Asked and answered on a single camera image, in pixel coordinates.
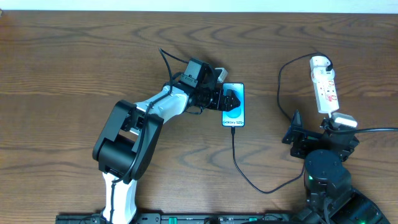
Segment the blue Galaxy smartphone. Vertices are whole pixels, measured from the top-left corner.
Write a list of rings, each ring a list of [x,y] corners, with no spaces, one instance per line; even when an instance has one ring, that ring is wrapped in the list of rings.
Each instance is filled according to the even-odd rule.
[[[245,124],[245,99],[243,83],[224,83],[223,94],[231,100],[239,100],[239,106],[230,103],[233,106],[230,111],[222,112],[222,125],[224,127],[243,127]]]

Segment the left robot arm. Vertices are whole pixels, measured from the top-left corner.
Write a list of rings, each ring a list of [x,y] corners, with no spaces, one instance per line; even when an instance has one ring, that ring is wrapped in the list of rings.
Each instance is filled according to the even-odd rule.
[[[244,103],[227,90],[224,68],[192,58],[184,72],[170,76],[146,101],[118,101],[93,148],[106,184],[101,223],[131,223],[136,215],[137,181],[149,166],[163,125],[192,106],[231,111]]]

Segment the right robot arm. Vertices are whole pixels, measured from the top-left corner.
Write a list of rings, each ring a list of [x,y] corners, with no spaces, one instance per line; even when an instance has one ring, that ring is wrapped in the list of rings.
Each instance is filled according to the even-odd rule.
[[[304,129],[299,111],[282,139],[290,154],[304,160],[305,207],[290,217],[293,223],[388,224],[381,209],[354,188],[343,162],[359,144],[356,120],[333,113],[321,123],[323,133]]]

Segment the white USB charger plug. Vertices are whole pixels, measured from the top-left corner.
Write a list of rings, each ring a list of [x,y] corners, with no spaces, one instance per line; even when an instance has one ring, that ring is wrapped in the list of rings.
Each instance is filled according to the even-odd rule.
[[[333,65],[328,57],[316,55],[310,59],[311,70],[313,70],[315,67],[324,67],[327,71],[330,71],[333,68]]]

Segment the white power strip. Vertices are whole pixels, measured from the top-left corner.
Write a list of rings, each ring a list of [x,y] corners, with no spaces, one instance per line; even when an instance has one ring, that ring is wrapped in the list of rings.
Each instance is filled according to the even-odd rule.
[[[331,114],[339,109],[334,77],[335,71],[326,71],[326,67],[315,67],[311,71],[317,109],[321,114]]]

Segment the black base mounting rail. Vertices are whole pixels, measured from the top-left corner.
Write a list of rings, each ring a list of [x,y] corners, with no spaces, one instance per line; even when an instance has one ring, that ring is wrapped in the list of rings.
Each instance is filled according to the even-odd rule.
[[[302,223],[292,221],[289,214],[268,213],[265,215],[161,215],[142,213],[133,218],[135,224],[237,224],[237,223]],[[106,223],[99,213],[92,215],[57,215],[55,224],[100,224]]]

